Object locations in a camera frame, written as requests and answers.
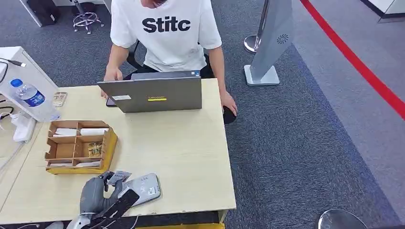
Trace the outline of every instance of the person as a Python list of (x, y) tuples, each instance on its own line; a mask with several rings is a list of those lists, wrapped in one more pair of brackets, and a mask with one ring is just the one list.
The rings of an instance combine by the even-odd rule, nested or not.
[(147, 48), (138, 73), (201, 70), (202, 78), (213, 75), (222, 106), (237, 115), (225, 87), (222, 41), (210, 0), (112, 0), (110, 37), (113, 45), (104, 81), (123, 79), (119, 68), (138, 39)]

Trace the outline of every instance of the power strip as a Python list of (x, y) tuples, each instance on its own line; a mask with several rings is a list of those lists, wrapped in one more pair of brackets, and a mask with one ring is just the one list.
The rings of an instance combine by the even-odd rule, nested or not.
[(16, 125), (13, 140), (15, 142), (28, 142), (34, 132), (36, 120), (32, 117), (26, 117), (23, 112), (11, 114), (11, 123)]

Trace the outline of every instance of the wooden desk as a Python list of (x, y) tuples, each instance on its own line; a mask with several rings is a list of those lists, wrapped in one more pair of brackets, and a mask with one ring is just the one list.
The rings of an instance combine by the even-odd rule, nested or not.
[[(12, 156), (17, 149), (19, 143), (14, 142), (13, 135), (15, 131), (15, 125), (10, 122), (10, 117), (6, 117), (1, 121), (1, 125), (5, 129), (0, 130), (0, 166), (2, 166), (8, 158)], [(19, 152), (12, 158), (9, 163), (0, 171), (0, 210), (2, 209), (7, 196), (17, 178), (18, 173), (24, 161), (34, 143), (34, 139), (37, 137), (42, 123), (37, 123), (31, 141), (24, 144)]]
[[(118, 135), (110, 170), (131, 178), (155, 172), (162, 195), (130, 209), (126, 216), (220, 211), (236, 208), (216, 79), (202, 81), (202, 109), (124, 114), (108, 108), (98, 86), (68, 92), (64, 120), (103, 120)], [(45, 171), (48, 124), (43, 125), (9, 194), (0, 224), (71, 220), (80, 193), (94, 175), (52, 175)]]

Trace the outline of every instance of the yellow label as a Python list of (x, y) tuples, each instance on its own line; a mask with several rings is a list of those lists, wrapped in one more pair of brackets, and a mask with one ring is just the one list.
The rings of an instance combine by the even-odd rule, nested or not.
[(153, 102), (153, 101), (166, 101), (166, 98), (160, 98), (160, 99), (148, 99), (149, 102)]

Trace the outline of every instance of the black bag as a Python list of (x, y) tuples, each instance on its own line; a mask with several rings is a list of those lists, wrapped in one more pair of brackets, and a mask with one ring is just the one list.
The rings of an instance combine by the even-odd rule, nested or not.
[(58, 7), (52, 0), (27, 0), (42, 26), (54, 25), (61, 16)]

